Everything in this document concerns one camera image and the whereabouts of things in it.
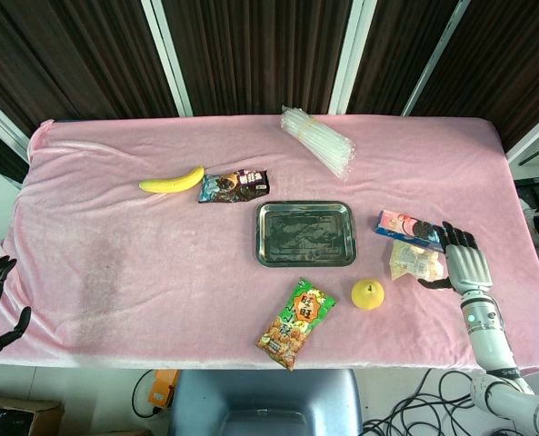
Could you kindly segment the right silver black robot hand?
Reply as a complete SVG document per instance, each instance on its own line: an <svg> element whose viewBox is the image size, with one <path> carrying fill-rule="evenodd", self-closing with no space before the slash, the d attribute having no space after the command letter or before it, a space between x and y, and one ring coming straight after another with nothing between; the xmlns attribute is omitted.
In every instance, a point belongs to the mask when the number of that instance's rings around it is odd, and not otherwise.
<svg viewBox="0 0 539 436"><path fill-rule="evenodd" d="M492 276L474 236L447 221L433 228L443 249L448 276L430 282L419 279L418 282L426 289L453 289L460 295L489 291L493 287Z"/></svg>

